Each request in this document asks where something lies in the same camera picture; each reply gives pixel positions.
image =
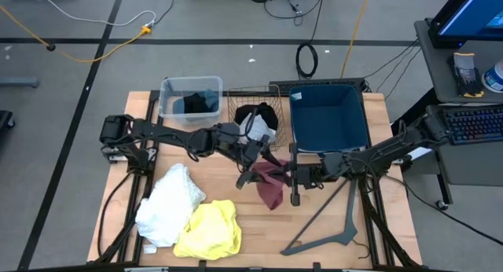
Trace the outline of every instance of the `can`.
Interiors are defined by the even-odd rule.
[[[488,90],[503,93],[503,60],[499,61],[482,76],[482,83]]]

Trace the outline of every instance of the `yellow cable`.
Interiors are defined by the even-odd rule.
[[[45,47],[49,47],[50,46],[49,43],[47,43],[44,40],[42,40],[35,33],[31,32],[31,30],[29,30],[27,27],[25,27],[20,21],[18,21],[17,18],[15,16],[13,16],[4,6],[0,6],[0,10],[2,12],[4,12],[4,14],[7,15],[15,24],[17,24],[21,28],[23,28],[29,35],[31,35],[31,37],[33,37],[34,39],[37,39]],[[122,44],[118,45],[117,47],[115,47],[114,49],[112,49],[110,52],[106,53],[105,55],[103,55],[103,56],[101,56],[99,58],[93,59],[93,60],[77,59],[77,58],[75,58],[73,56],[68,55],[65,52],[58,51],[58,50],[56,50],[56,52],[59,53],[61,56],[67,57],[68,59],[74,60],[74,61],[79,62],[79,63],[94,63],[96,61],[101,61],[101,60],[105,59],[106,57],[109,57],[114,52],[116,52],[119,48],[124,47],[125,45],[130,44],[130,43],[136,41],[137,39],[139,39],[143,35],[146,35],[146,34],[151,33],[151,32],[152,32],[152,30],[150,28],[147,28],[146,26],[144,26],[144,27],[141,28],[141,32],[138,35],[136,35],[133,39],[131,39],[131,40],[125,42],[125,43],[122,43]]]
[[[360,28],[360,21],[362,20],[362,16],[365,13],[365,8],[367,7],[367,2],[369,0],[365,0],[363,2],[362,10],[360,11],[360,15],[358,15],[358,20],[356,21],[356,26],[354,27],[353,36],[351,37],[351,42],[349,43],[349,49],[347,50],[346,58],[344,59],[343,70],[340,72],[340,78],[344,77],[344,71],[346,71],[347,59],[351,55],[351,49],[353,49],[353,42],[356,39],[356,35],[358,34],[358,29]]]

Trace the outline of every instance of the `blue bin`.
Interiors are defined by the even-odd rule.
[[[290,89],[293,139],[301,153],[359,149],[367,128],[352,86],[301,86]]]

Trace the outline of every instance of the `white cable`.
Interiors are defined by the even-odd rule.
[[[134,20],[136,20],[137,18],[139,18],[141,15],[143,15],[143,14],[145,14],[145,13],[151,13],[151,14],[154,16],[154,18],[153,18],[150,22],[148,22],[148,23],[146,24],[146,26],[152,26],[152,25],[154,25],[154,23],[156,22],[156,18],[157,18],[156,13],[154,13],[153,11],[150,11],[150,10],[146,10],[146,11],[143,11],[143,12],[139,13],[138,15],[136,15],[135,17],[133,17],[130,21],[126,22],[125,24],[111,24],[111,23],[109,23],[109,22],[108,22],[108,21],[106,21],[106,20],[88,20],[88,19],[84,19],[84,18],[80,18],[80,17],[74,17],[74,16],[70,15],[69,13],[65,12],[64,10],[62,10],[62,9],[61,9],[60,7],[58,7],[56,4],[54,4],[54,2],[53,2],[53,1],[51,1],[51,0],[47,0],[47,1],[48,1],[49,3],[51,3],[51,5],[53,5],[53,6],[54,6],[56,9],[58,9],[60,12],[62,12],[65,16],[67,16],[67,17],[69,17],[69,18],[71,18],[71,19],[73,19],[73,20],[81,20],[81,21],[87,21],[87,22],[92,22],[92,23],[109,24],[109,25],[113,25],[113,26],[119,26],[119,27],[121,27],[121,26],[126,26],[126,25],[128,25],[128,24],[132,23]]]

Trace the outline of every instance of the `yellow cloth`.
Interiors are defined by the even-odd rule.
[[[235,255],[241,246],[241,228],[230,200],[200,204],[178,237],[173,253],[177,257],[216,260]]]

